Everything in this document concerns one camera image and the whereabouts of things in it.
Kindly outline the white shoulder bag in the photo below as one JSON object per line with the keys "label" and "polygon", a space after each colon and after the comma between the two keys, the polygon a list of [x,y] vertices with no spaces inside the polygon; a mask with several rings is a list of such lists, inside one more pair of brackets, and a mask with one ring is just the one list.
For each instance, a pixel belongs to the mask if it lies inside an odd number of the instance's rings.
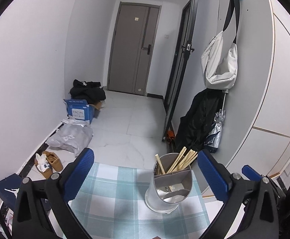
{"label": "white shoulder bag", "polygon": [[[223,56],[223,34],[235,18],[235,37]],[[238,75],[238,46],[237,35],[240,22],[240,0],[229,0],[227,14],[222,31],[207,45],[201,56],[201,66],[206,88],[214,90],[231,89]]]}

